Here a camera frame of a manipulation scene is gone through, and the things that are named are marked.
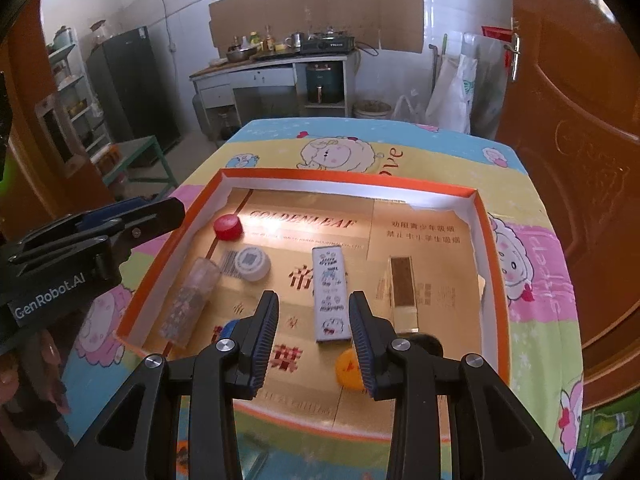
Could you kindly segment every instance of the red bottle cap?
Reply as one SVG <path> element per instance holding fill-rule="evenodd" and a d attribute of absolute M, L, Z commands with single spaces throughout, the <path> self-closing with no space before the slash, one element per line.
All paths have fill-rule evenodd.
<path fill-rule="evenodd" d="M 242 236 L 242 224 L 238 215 L 222 215 L 213 222 L 213 230 L 219 240 L 238 240 Z"/>

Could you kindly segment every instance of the white plastic bag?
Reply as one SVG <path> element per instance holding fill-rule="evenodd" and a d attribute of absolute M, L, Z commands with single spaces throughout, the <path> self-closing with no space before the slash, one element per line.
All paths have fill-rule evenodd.
<path fill-rule="evenodd" d="M 402 103 L 406 103 L 407 110 L 404 109 Z M 394 121 L 419 124 L 422 122 L 422 118 L 424 117 L 424 115 L 420 113 L 420 108 L 422 108 L 420 105 L 416 108 L 412 107 L 409 98 L 406 95 L 401 95 L 398 98 L 398 102 L 396 103 L 396 108 L 391 115 L 391 119 Z"/>
<path fill-rule="evenodd" d="M 463 134 L 471 133 L 469 117 L 474 100 L 478 60 L 464 54 L 445 57 L 424 114 L 424 123 Z"/>
<path fill-rule="evenodd" d="M 471 129 L 476 137 L 495 139 L 507 89 L 505 41 L 467 32 L 463 36 L 462 53 L 478 60 Z"/>

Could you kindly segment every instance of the white bottle cap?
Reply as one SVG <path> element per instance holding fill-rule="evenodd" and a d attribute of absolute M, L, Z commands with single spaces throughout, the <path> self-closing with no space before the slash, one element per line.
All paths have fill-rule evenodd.
<path fill-rule="evenodd" d="M 236 255 L 236 269 L 244 280 L 257 282 L 271 268 L 271 261 L 260 247 L 245 247 Z"/>

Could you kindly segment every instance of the table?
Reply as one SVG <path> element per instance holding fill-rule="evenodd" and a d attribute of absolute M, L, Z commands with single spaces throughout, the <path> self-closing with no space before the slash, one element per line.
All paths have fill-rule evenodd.
<path fill-rule="evenodd" d="M 142 137 L 140 139 L 126 140 L 125 142 L 118 142 L 117 147 L 120 150 L 120 154 L 122 158 L 119 162 L 113 167 L 113 169 L 105 174 L 102 177 L 102 181 L 105 186 L 111 184 L 116 178 L 125 171 L 132 162 L 134 162 L 142 153 L 146 152 L 148 149 L 153 149 L 160 160 L 160 164 L 164 168 L 166 173 L 166 178 L 163 177 L 129 177 L 131 182 L 156 182 L 156 183 L 166 183 L 166 186 L 162 188 L 162 191 L 158 193 L 156 197 L 157 200 L 163 198 L 167 191 L 169 191 L 172 187 L 178 187 L 178 181 L 175 179 L 169 164 L 164 158 L 164 153 L 158 144 L 158 140 L 155 136 Z"/>
<path fill-rule="evenodd" d="M 191 75 L 193 87 L 206 110 L 233 109 L 242 125 L 264 117 L 350 117 L 355 102 L 355 76 L 359 52 L 325 56 L 293 56 L 243 61 L 200 70 Z M 313 103 L 306 92 L 306 66 L 317 62 L 342 64 L 344 99 Z M 214 114 L 204 120 L 214 130 Z"/>
<path fill-rule="evenodd" d="M 350 149 L 344 158 L 328 150 Z M 511 148 L 432 126 L 342 118 L 258 120 L 242 128 L 204 162 L 173 196 L 189 207 L 219 168 L 313 168 L 423 178 L 479 190 L 491 215 L 509 303 L 510 387 L 567 462 L 577 444 L 582 408 L 582 357 L 573 288 L 562 249 L 526 170 Z M 101 301 L 113 317 L 95 351 L 76 341 L 63 375 L 73 412 L 65 417 L 79 438 L 139 359 L 110 335 L 165 237 L 133 251 L 123 283 Z M 270 448 L 258 480 L 382 479 L 384 439 L 339 440 L 322 431 L 275 424 L 237 412 L 238 432 L 259 435 Z M 186 436 L 186 429 L 181 434 Z M 450 447 L 443 446 L 443 477 Z"/>

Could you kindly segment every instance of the white tiled wall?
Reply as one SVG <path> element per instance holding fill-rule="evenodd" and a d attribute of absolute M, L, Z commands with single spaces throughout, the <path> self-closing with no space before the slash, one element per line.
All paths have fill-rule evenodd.
<path fill-rule="evenodd" d="M 124 30 L 149 27 L 161 78 L 183 133 L 198 129 L 189 75 L 218 57 L 209 33 L 209 4 L 213 1 L 217 0 L 164 0 L 176 47 L 172 55 L 168 51 L 162 0 L 119 0 L 122 10 L 117 19 Z M 414 105 L 426 105 L 431 94 L 432 57 L 428 44 L 440 47 L 447 33 L 447 52 L 459 53 L 464 32 L 480 33 L 481 25 L 510 25 L 511 0 L 424 0 L 424 15 L 423 53 L 382 51 L 375 58 L 363 54 L 356 76 L 356 92 L 360 97 L 395 105 L 398 97 L 406 94 Z"/>

